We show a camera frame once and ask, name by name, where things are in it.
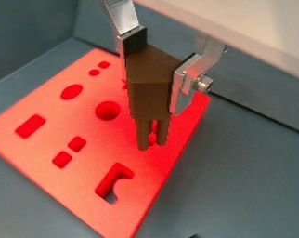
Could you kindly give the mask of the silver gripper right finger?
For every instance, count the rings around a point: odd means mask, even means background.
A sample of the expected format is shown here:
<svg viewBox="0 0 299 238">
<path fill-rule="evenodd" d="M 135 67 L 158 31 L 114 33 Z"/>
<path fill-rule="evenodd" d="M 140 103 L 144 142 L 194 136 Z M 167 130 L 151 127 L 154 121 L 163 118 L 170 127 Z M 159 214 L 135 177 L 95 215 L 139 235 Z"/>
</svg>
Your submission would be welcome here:
<svg viewBox="0 0 299 238">
<path fill-rule="evenodd" d="M 210 92 L 214 80 L 207 71 L 219 63 L 227 51 L 227 45 L 207 36 L 202 54 L 194 53 L 180 64 L 174 73 L 170 111 L 179 115 L 192 102 L 196 93 Z"/>
</svg>

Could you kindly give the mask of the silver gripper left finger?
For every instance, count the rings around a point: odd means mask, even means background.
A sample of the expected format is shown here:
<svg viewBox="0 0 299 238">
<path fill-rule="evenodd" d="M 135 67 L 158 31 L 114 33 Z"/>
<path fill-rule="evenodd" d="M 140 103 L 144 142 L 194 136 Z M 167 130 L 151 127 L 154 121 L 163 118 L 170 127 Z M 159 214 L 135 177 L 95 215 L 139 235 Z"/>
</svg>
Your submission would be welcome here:
<svg viewBox="0 0 299 238">
<path fill-rule="evenodd" d="M 140 24 L 132 0 L 102 0 L 115 32 L 116 51 L 127 76 L 127 57 L 148 43 L 148 29 Z"/>
</svg>

